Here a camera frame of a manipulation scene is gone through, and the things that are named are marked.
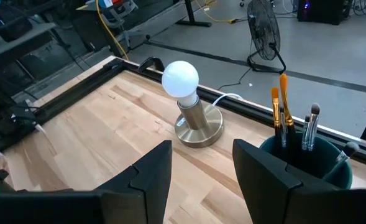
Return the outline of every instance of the sticker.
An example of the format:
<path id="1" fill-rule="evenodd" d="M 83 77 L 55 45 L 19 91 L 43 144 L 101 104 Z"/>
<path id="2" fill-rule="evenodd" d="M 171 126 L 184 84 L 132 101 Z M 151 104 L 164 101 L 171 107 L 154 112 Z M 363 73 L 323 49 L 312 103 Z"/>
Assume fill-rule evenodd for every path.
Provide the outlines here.
<path id="1" fill-rule="evenodd" d="M 110 7 L 110 6 L 113 6 L 114 5 L 112 3 L 112 0 L 104 0 L 104 4 L 106 5 L 106 7 Z"/>
<path id="2" fill-rule="evenodd" d="M 177 126 L 178 127 L 180 127 L 181 125 L 183 125 L 184 124 L 184 121 L 185 121 L 185 118 L 182 118 L 181 120 L 179 120 L 178 122 L 177 122 Z"/>

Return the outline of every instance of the wood grain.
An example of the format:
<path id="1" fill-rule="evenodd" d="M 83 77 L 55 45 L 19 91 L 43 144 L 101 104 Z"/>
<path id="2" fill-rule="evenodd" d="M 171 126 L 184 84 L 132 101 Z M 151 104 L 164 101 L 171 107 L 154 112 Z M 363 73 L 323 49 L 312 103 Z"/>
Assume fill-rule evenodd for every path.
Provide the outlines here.
<path id="1" fill-rule="evenodd" d="M 41 105 L 90 76 L 86 71 Z M 91 190 L 162 142 L 173 140 L 172 182 L 165 223 L 250 223 L 237 183 L 232 141 L 261 145 L 273 129 L 221 109 L 225 131 L 211 147 L 190 149 L 175 136 L 176 101 L 158 83 L 123 72 L 12 146 L 0 160 L 16 190 Z M 352 161 L 353 187 L 366 188 L 366 165 Z"/>

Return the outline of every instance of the lamp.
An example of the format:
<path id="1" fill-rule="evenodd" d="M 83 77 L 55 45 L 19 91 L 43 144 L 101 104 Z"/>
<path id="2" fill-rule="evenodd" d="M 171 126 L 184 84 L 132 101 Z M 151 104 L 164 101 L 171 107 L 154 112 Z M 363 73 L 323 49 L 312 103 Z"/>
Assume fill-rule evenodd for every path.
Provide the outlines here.
<path id="1" fill-rule="evenodd" d="M 181 115 L 175 122 L 178 139 L 188 147 L 206 147 L 222 134 L 221 112 L 213 105 L 202 107 L 196 94 L 198 72 L 188 62 L 176 61 L 169 64 L 162 75 L 163 89 L 177 99 Z"/>

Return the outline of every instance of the teal cup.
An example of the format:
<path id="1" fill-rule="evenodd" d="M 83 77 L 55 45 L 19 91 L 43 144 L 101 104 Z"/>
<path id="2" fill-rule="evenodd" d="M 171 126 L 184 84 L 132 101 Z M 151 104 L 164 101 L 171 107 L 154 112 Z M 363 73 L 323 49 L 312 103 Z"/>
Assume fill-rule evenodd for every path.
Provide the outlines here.
<path id="1" fill-rule="evenodd" d="M 303 133 L 296 133 L 298 146 L 301 146 L 301 137 Z M 261 150 L 273 154 L 275 136 L 265 140 L 260 146 Z M 313 151 L 308 152 L 305 162 L 301 162 L 300 167 L 297 167 L 308 174 L 322 178 L 330 167 L 333 167 L 336 157 L 340 150 L 329 141 L 316 137 Z M 345 161 L 343 166 L 329 175 L 330 178 L 326 182 L 335 185 L 340 189 L 350 189 L 352 184 L 352 169 L 348 161 Z"/>

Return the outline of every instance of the white light bulb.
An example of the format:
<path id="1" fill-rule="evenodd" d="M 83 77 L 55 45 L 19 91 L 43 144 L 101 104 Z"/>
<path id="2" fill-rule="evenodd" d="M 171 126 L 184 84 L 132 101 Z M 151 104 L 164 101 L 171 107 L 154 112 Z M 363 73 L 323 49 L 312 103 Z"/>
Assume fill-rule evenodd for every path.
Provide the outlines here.
<path id="1" fill-rule="evenodd" d="M 198 84 L 198 72 L 188 62 L 172 62 L 163 71 L 163 89 L 170 96 L 175 97 L 182 107 L 190 107 L 196 103 Z"/>

